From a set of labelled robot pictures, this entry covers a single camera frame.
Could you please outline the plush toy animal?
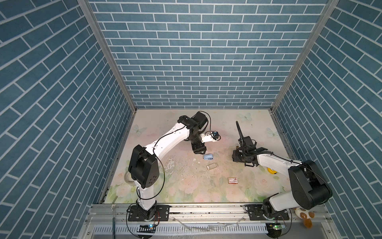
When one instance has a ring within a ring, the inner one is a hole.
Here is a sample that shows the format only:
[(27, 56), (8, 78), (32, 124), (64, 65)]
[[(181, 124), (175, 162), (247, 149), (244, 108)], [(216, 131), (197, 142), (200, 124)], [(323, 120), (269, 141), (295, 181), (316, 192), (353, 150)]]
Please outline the plush toy animal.
[(294, 209), (295, 214), (303, 220), (303, 224), (307, 229), (312, 228), (312, 220), (315, 217), (315, 214), (307, 209), (297, 207)]

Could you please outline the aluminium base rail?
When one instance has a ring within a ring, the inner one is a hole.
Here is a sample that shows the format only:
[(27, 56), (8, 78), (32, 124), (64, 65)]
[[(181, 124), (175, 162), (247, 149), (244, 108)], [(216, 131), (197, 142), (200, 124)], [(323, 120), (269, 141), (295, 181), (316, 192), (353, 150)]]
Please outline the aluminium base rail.
[(261, 203), (158, 203), (155, 215), (147, 217), (135, 204), (93, 204), (85, 225), (132, 223), (288, 223), (301, 221), (293, 209), (273, 220), (264, 218)]

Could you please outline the yellow tape measure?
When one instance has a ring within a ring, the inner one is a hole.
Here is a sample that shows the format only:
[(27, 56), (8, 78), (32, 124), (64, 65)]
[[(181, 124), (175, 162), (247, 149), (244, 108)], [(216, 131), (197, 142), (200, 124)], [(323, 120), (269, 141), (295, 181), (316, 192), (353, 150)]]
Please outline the yellow tape measure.
[(271, 169), (271, 168), (267, 168), (267, 171), (270, 173), (270, 174), (277, 174), (277, 171)]

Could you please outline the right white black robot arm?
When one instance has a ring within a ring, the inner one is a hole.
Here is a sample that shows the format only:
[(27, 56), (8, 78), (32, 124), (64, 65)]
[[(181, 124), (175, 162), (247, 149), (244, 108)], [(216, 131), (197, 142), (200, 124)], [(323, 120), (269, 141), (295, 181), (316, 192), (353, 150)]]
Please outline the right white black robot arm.
[(297, 161), (257, 147), (251, 137), (241, 137), (233, 151), (234, 162), (245, 166), (262, 166), (289, 179), (290, 190), (268, 197), (263, 201), (263, 210), (269, 213), (301, 207), (309, 210), (326, 203), (333, 195), (332, 189), (312, 160)]

